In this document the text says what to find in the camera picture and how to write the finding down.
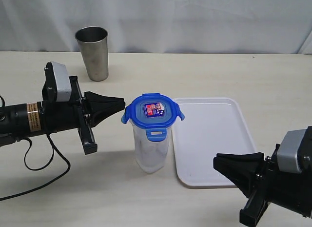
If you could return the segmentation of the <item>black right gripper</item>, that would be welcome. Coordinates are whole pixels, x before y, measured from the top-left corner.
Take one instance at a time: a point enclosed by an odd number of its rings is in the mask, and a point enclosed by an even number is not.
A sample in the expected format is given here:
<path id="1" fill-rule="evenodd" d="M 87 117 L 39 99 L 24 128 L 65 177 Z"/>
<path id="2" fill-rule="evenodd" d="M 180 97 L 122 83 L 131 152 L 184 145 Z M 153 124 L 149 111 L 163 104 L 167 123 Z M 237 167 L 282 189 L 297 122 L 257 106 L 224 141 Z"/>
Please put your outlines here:
<path id="1" fill-rule="evenodd" d="M 300 174 L 282 172 L 277 163 L 277 144 L 272 156 L 264 153 L 217 153 L 213 167 L 248 198 L 240 210 L 239 222 L 256 225 L 273 203 L 303 217 L 312 217 L 312 149 L 299 150 Z"/>

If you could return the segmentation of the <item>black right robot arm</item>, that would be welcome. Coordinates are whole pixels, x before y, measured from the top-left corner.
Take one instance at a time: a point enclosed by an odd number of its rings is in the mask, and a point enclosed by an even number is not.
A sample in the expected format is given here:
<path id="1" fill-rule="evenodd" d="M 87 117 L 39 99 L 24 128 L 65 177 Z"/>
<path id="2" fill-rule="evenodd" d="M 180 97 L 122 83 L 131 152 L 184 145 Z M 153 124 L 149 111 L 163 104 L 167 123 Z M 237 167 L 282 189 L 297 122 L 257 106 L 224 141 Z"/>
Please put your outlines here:
<path id="1" fill-rule="evenodd" d="M 271 156 L 218 153 L 216 171 L 248 198 L 240 223 L 254 227 L 274 203 L 303 217 L 312 216 L 312 128 L 288 131 Z"/>

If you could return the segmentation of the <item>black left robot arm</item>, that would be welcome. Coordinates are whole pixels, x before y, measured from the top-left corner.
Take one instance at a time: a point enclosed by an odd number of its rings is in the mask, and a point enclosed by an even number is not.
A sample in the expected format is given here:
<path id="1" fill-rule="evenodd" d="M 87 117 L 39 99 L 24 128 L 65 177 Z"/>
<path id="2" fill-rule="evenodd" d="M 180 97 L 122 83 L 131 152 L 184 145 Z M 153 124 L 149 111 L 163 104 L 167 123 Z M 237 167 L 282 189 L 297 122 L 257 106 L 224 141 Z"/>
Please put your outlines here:
<path id="1" fill-rule="evenodd" d="M 84 153 L 92 154 L 98 150 L 92 129 L 123 112 L 122 123 L 133 126 L 138 165 L 154 173 L 164 166 L 176 119 L 189 119 L 180 104 L 159 93 L 145 93 L 126 104 L 123 98 L 81 92 L 77 76 L 70 76 L 61 63 L 48 62 L 44 74 L 42 101 L 1 106 L 2 146 L 77 129 Z"/>

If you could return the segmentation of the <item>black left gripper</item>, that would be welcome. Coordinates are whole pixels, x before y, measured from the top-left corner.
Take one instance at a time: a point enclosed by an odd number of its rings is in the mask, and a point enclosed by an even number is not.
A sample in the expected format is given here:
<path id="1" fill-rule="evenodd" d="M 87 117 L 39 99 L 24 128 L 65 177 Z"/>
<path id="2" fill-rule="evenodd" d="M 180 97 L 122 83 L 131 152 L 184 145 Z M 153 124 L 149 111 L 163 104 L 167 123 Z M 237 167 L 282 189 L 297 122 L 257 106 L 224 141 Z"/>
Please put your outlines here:
<path id="1" fill-rule="evenodd" d="M 92 132 L 108 117 L 125 109 L 125 99 L 108 97 L 87 91 L 81 93 L 77 76 L 70 76 L 72 88 L 68 102 L 56 102 L 57 91 L 52 64 L 48 62 L 44 68 L 45 82 L 42 88 L 42 115 L 44 129 L 48 133 L 56 133 L 76 128 L 83 146 L 84 154 L 97 152 L 98 145 Z"/>

